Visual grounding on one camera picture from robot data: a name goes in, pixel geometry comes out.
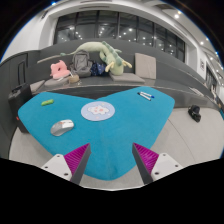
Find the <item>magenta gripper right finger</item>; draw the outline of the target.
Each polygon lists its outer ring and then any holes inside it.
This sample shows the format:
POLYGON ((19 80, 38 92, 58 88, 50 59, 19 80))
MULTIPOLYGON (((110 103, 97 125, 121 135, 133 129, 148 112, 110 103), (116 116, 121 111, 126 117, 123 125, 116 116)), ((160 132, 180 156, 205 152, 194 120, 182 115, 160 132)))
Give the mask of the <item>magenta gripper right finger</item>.
POLYGON ((144 184, 152 183, 182 169, 182 166, 167 153, 156 152, 134 143, 132 154, 144 184))

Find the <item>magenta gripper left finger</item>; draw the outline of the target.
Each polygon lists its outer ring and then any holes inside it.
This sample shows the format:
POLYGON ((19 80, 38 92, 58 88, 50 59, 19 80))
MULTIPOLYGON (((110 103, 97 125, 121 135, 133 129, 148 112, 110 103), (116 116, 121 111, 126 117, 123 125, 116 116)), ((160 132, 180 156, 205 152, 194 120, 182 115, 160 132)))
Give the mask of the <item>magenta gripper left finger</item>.
POLYGON ((79 185, 90 154, 91 147, 87 143, 66 155, 56 154, 42 166, 42 169, 79 185))

